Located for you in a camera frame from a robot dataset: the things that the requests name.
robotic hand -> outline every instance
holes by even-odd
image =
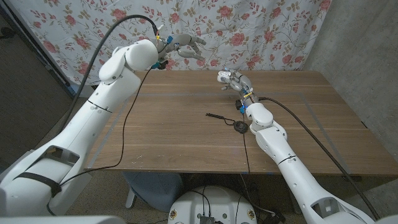
[[[152,66],[152,68],[164,69],[168,61],[164,59],[167,53],[176,50],[178,55],[184,58],[195,58],[197,60],[204,60],[200,54],[200,50],[197,43],[206,45],[206,42],[199,37],[192,37],[188,34],[175,34],[170,35],[167,38],[158,38],[156,40],[151,40],[156,46],[159,53],[159,61]],[[188,45],[194,52],[189,52],[182,50],[181,47]]]

black cable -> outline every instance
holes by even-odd
[[[333,157],[333,155],[328,151],[328,149],[318,140],[318,138],[311,132],[311,130],[309,130],[306,125],[296,116],[296,114],[294,114],[291,110],[289,110],[285,105],[283,105],[282,103],[279,103],[278,101],[272,99],[272,98],[268,98],[268,97],[260,97],[259,101],[261,100],[270,100],[276,104],[278,104],[279,106],[281,106],[283,109],[285,109],[287,112],[289,112],[295,119],[296,121],[298,121],[298,123],[307,131],[307,133],[309,133],[309,135],[311,135],[311,137],[318,143],[318,145],[323,149],[323,151],[329,156],[329,158],[335,163],[335,165],[339,168],[339,170],[344,174],[344,176],[349,180],[349,182],[352,184],[352,186],[354,187],[354,189],[357,191],[357,193],[359,194],[359,196],[362,198],[362,200],[365,202],[365,204],[368,206],[368,208],[370,209],[370,211],[372,212],[373,216],[375,217],[376,220],[380,219],[379,214],[377,214],[377,211],[374,209],[374,207],[372,206],[372,204],[369,202],[369,200],[366,198],[365,194],[363,194],[362,191],[360,191],[360,189],[357,187],[357,185],[355,184],[355,182],[353,181],[353,179],[349,176],[349,174],[347,173],[347,171],[344,170],[344,168],[340,165],[340,163]]]
[[[144,83],[145,79],[146,79],[147,76],[148,76],[148,73],[149,73],[151,70],[152,70],[152,69],[150,68],[150,69],[148,70],[148,72],[145,74],[144,78],[142,79],[142,82],[141,82],[141,84],[139,85],[138,90],[137,90],[137,95],[136,95],[134,101],[132,102],[132,105],[131,105],[131,107],[130,107],[129,112],[127,112],[126,118],[124,119],[123,130],[122,130],[122,153],[121,153],[121,155],[120,155],[119,162],[118,162],[117,164],[113,165],[113,166],[99,167],[99,168],[95,168],[95,169],[91,169],[91,170],[86,170],[86,171],[84,171],[84,172],[81,172],[81,173],[79,173],[79,174],[76,174],[76,175],[74,175],[74,176],[68,178],[66,181],[62,182],[62,183],[60,184],[60,186],[62,186],[62,185],[64,185],[65,183],[67,183],[69,180],[72,180],[72,179],[74,179],[75,177],[78,177],[78,176],[80,176],[80,175],[86,174],[86,173],[88,173],[88,172],[93,172],[93,171],[96,171],[96,170],[102,170],[102,169],[113,168],[113,167],[116,167],[116,166],[118,166],[118,165],[120,164],[120,162],[122,161],[123,152],[124,152],[124,127],[126,126],[126,121],[127,121],[127,118],[129,117],[129,114],[130,114],[130,112],[131,112],[131,110],[132,110],[132,107],[133,107],[134,104],[136,103],[136,100],[137,100],[137,97],[138,97],[138,94],[139,94],[139,90],[141,89],[142,84]],[[47,204],[47,211],[49,211],[49,213],[50,213],[51,215],[55,216],[55,214],[54,214],[54,213],[51,211],[51,209],[50,209],[49,203]]]
[[[158,54],[161,53],[161,52],[168,46],[168,44],[169,44],[169,43],[165,44],[165,45],[164,45],[164,48],[163,48],[160,52],[157,52],[157,53],[158,53]]]
[[[241,201],[241,197],[242,197],[242,195],[239,197],[238,206],[236,206],[235,223],[236,223],[236,218],[238,217],[239,202]]]
[[[209,202],[209,200],[207,199],[206,195],[204,195],[204,194],[202,194],[202,193],[200,193],[200,192],[197,192],[196,190],[189,190],[189,192],[195,192],[195,193],[197,193],[197,194],[200,194],[200,195],[202,195],[202,196],[207,200],[207,204],[209,205],[209,217],[210,217],[210,214],[211,214],[211,212],[210,212],[210,202]]]
[[[232,120],[232,119],[227,119],[227,118],[224,118],[224,122],[226,123],[226,125],[229,125],[229,126],[234,126],[234,124],[228,124],[228,123],[226,122],[226,120],[235,122],[234,120]]]
[[[49,213],[50,213],[52,216],[57,216],[56,214],[54,214],[54,213],[51,211],[51,208],[50,208],[50,201],[47,203],[47,211],[49,211]]]
[[[157,224],[157,223],[164,222],[164,221],[167,221],[167,220],[168,220],[168,219],[159,220],[159,221],[157,221],[157,222],[155,222],[155,223],[146,223],[146,224]]]
[[[201,195],[201,200],[203,202],[203,216],[206,216],[205,215],[205,188],[206,188],[206,186],[204,186],[202,195]]]
[[[244,139],[244,133],[243,133],[243,144],[244,144],[244,151],[246,153],[246,161],[248,162],[248,173],[250,174],[250,165],[249,165],[249,158],[248,158],[248,150],[246,149],[246,140]]]
[[[106,32],[106,34],[105,34],[104,37],[102,38],[101,42],[98,44],[97,48],[95,49],[94,54],[93,54],[93,56],[92,56],[92,58],[91,58],[91,60],[90,60],[90,62],[89,62],[89,64],[88,64],[88,66],[87,66],[86,73],[85,73],[85,75],[83,76],[83,79],[82,79],[82,81],[81,81],[81,83],[80,83],[79,89],[77,90],[76,95],[75,95],[75,97],[73,98],[72,104],[70,105],[70,107],[69,107],[69,109],[68,109],[68,111],[67,111],[67,115],[66,115],[65,119],[62,121],[62,124],[61,124],[61,126],[60,126],[60,129],[58,130],[58,133],[61,133],[61,131],[62,131],[63,128],[65,127],[66,123],[68,122],[68,119],[69,119],[70,115],[72,114],[72,110],[73,110],[73,108],[74,108],[75,105],[76,105],[77,99],[79,98],[80,93],[81,93],[81,91],[82,91],[82,89],[83,89],[83,87],[84,87],[84,85],[85,85],[85,83],[86,83],[86,80],[87,80],[87,78],[88,78],[88,74],[89,74],[90,71],[91,71],[91,68],[92,68],[92,66],[93,66],[93,64],[94,64],[95,58],[96,58],[96,56],[98,55],[98,53],[100,52],[101,47],[102,47],[102,45],[105,43],[106,39],[109,37],[109,35],[112,33],[112,31],[113,31],[120,23],[122,23],[122,22],[124,22],[124,21],[126,21],[126,20],[128,20],[128,19],[135,19],[135,18],[145,19],[145,20],[147,20],[148,22],[150,22],[150,23],[152,24],[152,28],[154,29],[154,34],[156,35],[156,33],[157,33],[156,25],[154,24],[154,22],[153,22],[151,19],[149,19],[149,18],[146,17],[146,16],[142,16],[142,15],[131,15],[131,16],[126,16],[126,17],[122,18],[121,20],[115,22],[115,23],[109,28],[109,30]]]

wooden table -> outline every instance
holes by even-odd
[[[221,91],[218,71],[152,71],[125,128],[123,159],[114,170],[247,173],[243,135],[206,113],[240,120],[233,90]],[[257,96],[290,108],[346,170],[354,175],[397,175],[398,164],[319,72],[242,71]],[[86,166],[110,166],[120,158],[122,128],[132,101],[113,113]],[[288,142],[313,174],[341,174],[288,112],[263,101],[287,131]],[[246,133],[252,174],[280,173]]]

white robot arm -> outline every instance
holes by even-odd
[[[183,57],[201,59],[196,41],[203,40],[187,34],[168,39],[140,40],[128,47],[117,48],[101,67],[101,83],[65,129],[47,144],[36,149],[13,167],[0,183],[0,216],[48,215],[46,206],[57,215],[67,208],[63,205],[77,188],[79,178],[69,178],[82,172],[88,154],[102,132],[111,113],[139,87],[141,80],[134,71],[158,67],[167,52],[178,50]],[[184,52],[180,47],[190,45],[195,50]],[[53,152],[62,152],[54,157]]]
[[[225,69],[217,80],[241,95],[246,116],[252,120],[251,132],[260,148],[278,165],[287,185],[293,192],[305,220],[309,224],[372,224],[374,220],[361,210],[326,191],[315,180],[287,143],[285,129],[273,119],[272,113],[259,103],[248,77]]]

floral fabric backdrop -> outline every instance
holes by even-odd
[[[164,37],[186,33],[207,42],[198,45],[204,61],[172,52],[168,70],[300,70],[331,0],[13,0],[12,4],[64,74],[80,83],[106,31],[131,14],[164,24]],[[98,71],[113,49],[144,38],[155,38],[149,22],[133,19],[120,24],[97,56],[87,84],[99,83]]]

